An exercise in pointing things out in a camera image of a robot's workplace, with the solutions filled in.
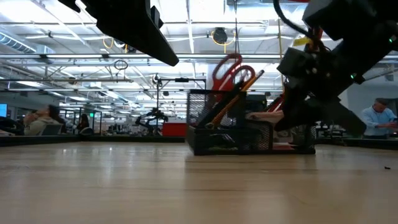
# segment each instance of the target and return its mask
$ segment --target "ceiling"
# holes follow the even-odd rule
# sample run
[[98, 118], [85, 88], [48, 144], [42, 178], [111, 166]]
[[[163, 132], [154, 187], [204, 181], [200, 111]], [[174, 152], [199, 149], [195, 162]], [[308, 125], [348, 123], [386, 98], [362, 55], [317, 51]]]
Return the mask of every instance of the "ceiling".
[[[264, 69], [266, 73], [253, 86], [252, 90], [271, 91], [278, 95], [281, 90], [280, 74], [276, 70], [278, 55], [284, 53], [288, 47], [292, 47], [294, 39], [299, 34], [291, 28], [281, 24], [278, 26], [277, 15], [272, 4], [248, 4], [239, 5], [237, 11], [238, 40], [234, 41], [235, 13], [232, 7], [226, 6], [224, 0], [173, 0], [172, 4], [166, 0], [153, 0], [151, 4], [159, 12], [164, 26], [161, 28], [163, 35], [169, 41], [176, 54], [220, 54], [239, 51], [244, 55], [263, 55], [264, 58], [245, 58], [244, 64], [252, 66], [255, 71]], [[285, 15], [296, 24], [304, 26], [301, 21], [306, 4], [282, 1]], [[33, 49], [47, 51], [56, 54], [125, 54], [124, 47], [118, 47], [111, 37], [105, 36], [96, 26], [95, 19], [86, 12], [76, 13], [57, 0], [2, 0], [0, 2], [0, 33], [12, 37]], [[215, 44], [211, 33], [216, 27], [224, 27], [230, 43], [226, 47]], [[337, 42], [331, 41], [327, 36], [323, 37], [325, 45], [333, 48]], [[0, 44], [0, 54], [21, 54], [8, 46]], [[79, 93], [69, 91], [52, 91], [52, 94], [64, 98], [65, 96], [79, 96], [85, 101], [77, 101], [68, 98], [67, 101], [75, 102], [110, 102], [110, 103], [146, 103], [143, 107], [148, 110], [153, 107], [155, 85], [153, 76], [160, 78], [199, 78], [207, 79], [215, 64], [220, 59], [189, 58], [180, 60], [175, 67], [170, 67], [153, 58], [124, 58], [129, 64], [125, 70], [118, 70], [114, 63], [117, 58], [53, 58], [49, 65], [40, 60], [12, 58], [3, 60], [0, 68], [0, 77], [20, 79], [54, 79], [56, 82], [42, 82], [41, 86], [11, 83], [11, 88], [42, 88], [42, 89], [80, 89]], [[367, 74], [373, 77], [386, 69], [393, 70], [389, 62], [383, 63], [378, 70], [372, 70]], [[69, 78], [77, 79], [101, 79], [101, 82], [79, 82], [71, 85], [66, 82]], [[380, 85], [380, 82], [372, 81], [370, 84]], [[175, 83], [170, 82], [163, 90], [170, 91], [168, 96], [161, 98], [166, 103], [174, 99], [186, 99], [186, 90], [192, 88], [204, 88], [204, 82]], [[100, 96], [97, 91], [90, 89], [103, 88], [115, 90], [115, 100], [110, 96]]]

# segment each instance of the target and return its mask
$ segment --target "computer monitor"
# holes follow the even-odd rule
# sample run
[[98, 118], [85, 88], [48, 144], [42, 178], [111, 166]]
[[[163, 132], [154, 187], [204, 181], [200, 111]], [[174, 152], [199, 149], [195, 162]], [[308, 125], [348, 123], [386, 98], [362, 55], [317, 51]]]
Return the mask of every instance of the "computer monitor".
[[7, 104], [0, 103], [0, 116], [7, 117]]

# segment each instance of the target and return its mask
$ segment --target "person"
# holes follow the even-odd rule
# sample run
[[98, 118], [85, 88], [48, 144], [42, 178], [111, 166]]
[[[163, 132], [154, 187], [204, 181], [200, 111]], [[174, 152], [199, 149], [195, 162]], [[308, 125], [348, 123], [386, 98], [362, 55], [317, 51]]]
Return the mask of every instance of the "person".
[[59, 113], [60, 110], [58, 109], [58, 107], [48, 105], [44, 109], [38, 110], [35, 114], [32, 114], [31, 116], [25, 116], [25, 135], [36, 136], [44, 130], [47, 124], [59, 124], [59, 122], [56, 121], [56, 119], [58, 119]]
[[90, 127], [90, 124], [88, 122], [87, 114], [82, 114], [80, 117], [79, 125], [77, 126], [77, 130], [79, 130], [80, 132], [81, 130], [88, 127]]
[[374, 104], [362, 111], [362, 120], [367, 128], [366, 139], [387, 139], [394, 128], [398, 128], [397, 116], [387, 108], [388, 100], [377, 98]]

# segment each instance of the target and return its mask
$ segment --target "black mesh desk organizer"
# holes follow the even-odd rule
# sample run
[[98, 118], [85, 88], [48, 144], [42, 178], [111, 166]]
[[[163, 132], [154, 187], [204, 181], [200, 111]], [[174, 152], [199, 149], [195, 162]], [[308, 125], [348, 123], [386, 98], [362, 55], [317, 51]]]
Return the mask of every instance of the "black mesh desk organizer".
[[246, 92], [228, 110], [215, 129], [198, 124], [228, 92], [190, 90], [187, 104], [187, 142], [194, 155], [314, 154], [315, 128], [292, 129], [295, 150], [273, 150], [273, 128], [267, 121], [245, 119]]

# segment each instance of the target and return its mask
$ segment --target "table surface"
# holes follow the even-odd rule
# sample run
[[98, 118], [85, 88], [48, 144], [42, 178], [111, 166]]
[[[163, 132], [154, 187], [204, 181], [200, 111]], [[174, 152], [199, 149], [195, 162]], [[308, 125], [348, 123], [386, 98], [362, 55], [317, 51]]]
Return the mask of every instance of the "table surface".
[[398, 223], [398, 152], [317, 150], [194, 157], [167, 143], [3, 147], [0, 216], [7, 224]]

